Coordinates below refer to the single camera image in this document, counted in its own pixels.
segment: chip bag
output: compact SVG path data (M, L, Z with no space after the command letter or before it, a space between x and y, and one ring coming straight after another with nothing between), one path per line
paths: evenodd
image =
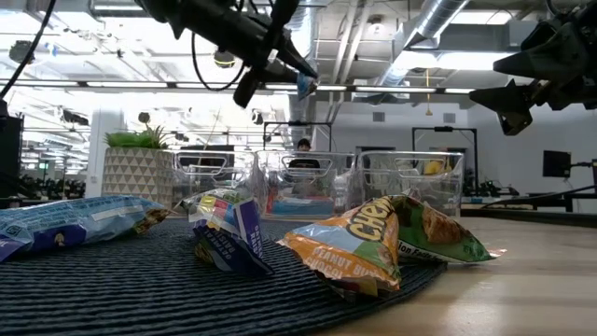
M140 234L170 210L132 196L59 201L0 211L0 262L18 252L39 252Z
M495 259L483 244L454 219L408 196L392 197L400 223L398 253L401 258L447 262Z
M183 200L188 222L198 239L195 255L225 272L272 274L261 260L259 212L252 196L214 189Z
M295 229L279 241L342 291L381 296L399 289L398 220L392 199Z

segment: crumpled wrapper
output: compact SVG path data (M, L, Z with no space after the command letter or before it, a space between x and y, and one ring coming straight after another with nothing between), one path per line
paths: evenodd
M195 255L224 272L273 274L263 260L263 241L257 203L229 189L214 189L186 198L187 211L197 237Z
M295 229L278 243L293 249L345 298L399 289L398 219L390 197Z

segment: fluorescent light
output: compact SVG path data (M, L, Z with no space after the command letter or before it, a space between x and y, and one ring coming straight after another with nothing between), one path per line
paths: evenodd
M437 59L437 67L452 70L493 70L493 62L501 60L509 52L447 52Z
M7 84L7 81L3 80L0 84ZM75 87L78 83L70 80L17 80L16 86L25 87Z
M297 86L294 84L266 84L265 85L265 89L266 90L290 90L290 91L296 91L297 90Z
M46 152L44 155L56 156L56 157L65 157L66 154L60 152Z
M95 6L93 10L123 10L123 11L141 11L138 6Z
M87 85L93 88L167 88L166 83L161 82L88 82Z
M321 91L346 91L347 87L343 85L320 85L317 87L317 90Z
M207 83L210 88L220 89L224 87L225 83ZM201 83L176 83L176 87L179 89L205 89L205 85ZM228 90L236 90L238 88L238 84L232 84L229 86Z
M474 90L475 89L446 89L444 92L450 94L468 94L469 92Z
M369 93L435 93L436 88L412 88L412 87L355 87L357 92L369 92Z

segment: navy blue placemat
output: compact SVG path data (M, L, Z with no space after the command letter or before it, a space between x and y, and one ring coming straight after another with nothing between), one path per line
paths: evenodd
M305 223L266 221L278 239ZM184 220L147 234L0 264L0 335L263 335L336 326L408 299L444 265L402 269L401 290L350 304L272 240L276 275L248 278L203 265Z

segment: wooden table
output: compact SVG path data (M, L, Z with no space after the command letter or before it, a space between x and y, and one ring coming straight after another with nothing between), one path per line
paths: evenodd
M411 301L325 335L597 335L597 230L461 218L498 260L452 265Z

